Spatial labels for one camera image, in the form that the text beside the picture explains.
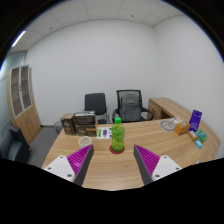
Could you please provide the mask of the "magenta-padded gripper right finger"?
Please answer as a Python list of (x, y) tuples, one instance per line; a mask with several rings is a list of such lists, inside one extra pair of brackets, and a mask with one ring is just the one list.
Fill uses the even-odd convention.
[(168, 155), (158, 156), (142, 146), (134, 145), (133, 154), (145, 185), (181, 170)]

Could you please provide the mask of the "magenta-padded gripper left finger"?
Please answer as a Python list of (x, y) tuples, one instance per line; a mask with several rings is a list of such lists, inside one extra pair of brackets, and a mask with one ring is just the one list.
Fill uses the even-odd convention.
[(44, 168), (56, 176), (81, 186), (93, 156), (93, 146), (88, 145), (69, 156), (60, 155)]

